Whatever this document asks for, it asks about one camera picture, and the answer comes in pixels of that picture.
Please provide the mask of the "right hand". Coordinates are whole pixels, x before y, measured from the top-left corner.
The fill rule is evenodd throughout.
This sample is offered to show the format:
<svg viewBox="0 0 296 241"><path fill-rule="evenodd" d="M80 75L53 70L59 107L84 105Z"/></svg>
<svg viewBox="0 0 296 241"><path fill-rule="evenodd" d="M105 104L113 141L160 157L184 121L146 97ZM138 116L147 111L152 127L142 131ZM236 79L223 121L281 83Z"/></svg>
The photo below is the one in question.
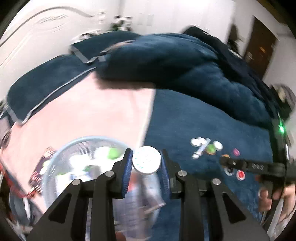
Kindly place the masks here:
<svg viewBox="0 0 296 241"><path fill-rule="evenodd" d="M278 189L274 192L273 198L268 198L268 190L263 187L258 193L258 210L259 212L269 211L273 201L283 200L283 207L278 222L288 218L295 208L295 185L291 184L284 189Z"/></svg>

